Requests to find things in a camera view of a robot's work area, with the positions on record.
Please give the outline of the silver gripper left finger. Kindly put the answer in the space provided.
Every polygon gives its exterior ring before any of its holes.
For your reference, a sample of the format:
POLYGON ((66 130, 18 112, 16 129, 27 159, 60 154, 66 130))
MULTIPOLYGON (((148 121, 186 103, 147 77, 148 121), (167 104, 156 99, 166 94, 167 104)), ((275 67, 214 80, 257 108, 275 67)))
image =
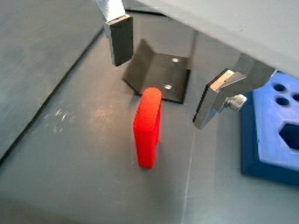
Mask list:
POLYGON ((122 0, 95 0, 104 16, 112 64, 119 67, 134 56, 134 18, 126 13, 122 0))

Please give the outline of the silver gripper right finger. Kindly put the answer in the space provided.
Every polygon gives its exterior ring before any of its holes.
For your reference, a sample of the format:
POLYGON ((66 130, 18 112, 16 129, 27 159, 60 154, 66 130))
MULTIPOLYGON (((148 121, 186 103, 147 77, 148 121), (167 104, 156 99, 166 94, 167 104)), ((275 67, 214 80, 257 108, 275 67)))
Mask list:
POLYGON ((245 93, 263 87, 275 71, 274 67, 242 53, 234 69, 226 68, 206 85, 192 118, 195 127, 202 129, 224 108, 239 111, 247 101, 245 93))

